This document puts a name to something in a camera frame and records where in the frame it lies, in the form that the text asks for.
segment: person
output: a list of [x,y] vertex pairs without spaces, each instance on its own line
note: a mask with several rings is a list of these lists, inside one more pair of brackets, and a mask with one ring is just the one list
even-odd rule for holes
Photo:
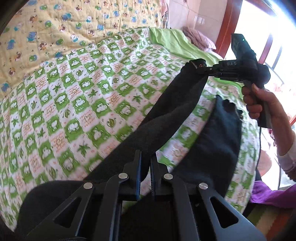
[[255,96],[266,103],[270,109],[272,132],[277,143],[277,156],[281,168],[288,177],[296,180],[296,137],[291,129],[287,114],[274,93],[259,89],[252,84],[252,89],[242,87],[243,100],[247,104],[249,116],[259,118],[262,106],[256,103]]

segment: orange stripe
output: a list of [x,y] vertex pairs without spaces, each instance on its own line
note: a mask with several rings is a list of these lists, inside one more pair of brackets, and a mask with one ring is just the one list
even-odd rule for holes
[[268,231],[266,238],[267,241],[272,240],[275,235],[277,235],[286,225],[288,222],[289,218],[291,217],[292,209],[282,209],[273,222],[270,230]]

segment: black pants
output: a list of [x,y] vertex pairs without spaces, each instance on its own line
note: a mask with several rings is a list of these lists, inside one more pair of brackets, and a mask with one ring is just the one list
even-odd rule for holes
[[[137,130],[85,180],[106,182],[133,160],[136,149],[142,151],[143,180],[151,155],[173,136],[193,111],[206,81],[207,76],[197,75],[194,65],[187,63]],[[238,159],[241,125],[235,105],[217,96],[208,122],[173,174],[190,183],[206,182],[224,196]],[[25,237],[82,184],[83,181],[53,181],[34,188],[22,204],[15,232]],[[122,215],[121,240],[170,239],[169,220],[169,205],[155,203],[147,195]]]

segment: yellow blanket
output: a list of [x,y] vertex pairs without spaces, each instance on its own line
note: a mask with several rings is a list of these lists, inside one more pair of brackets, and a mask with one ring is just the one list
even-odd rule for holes
[[161,24],[159,0],[29,0],[0,36],[0,100],[70,50],[126,28]]

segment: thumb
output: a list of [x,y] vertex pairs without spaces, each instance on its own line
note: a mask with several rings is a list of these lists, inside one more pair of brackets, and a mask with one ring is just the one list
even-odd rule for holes
[[252,91],[254,92],[254,94],[258,99],[266,101],[269,104],[274,103],[277,100],[274,93],[266,89],[260,89],[255,84],[252,84]]

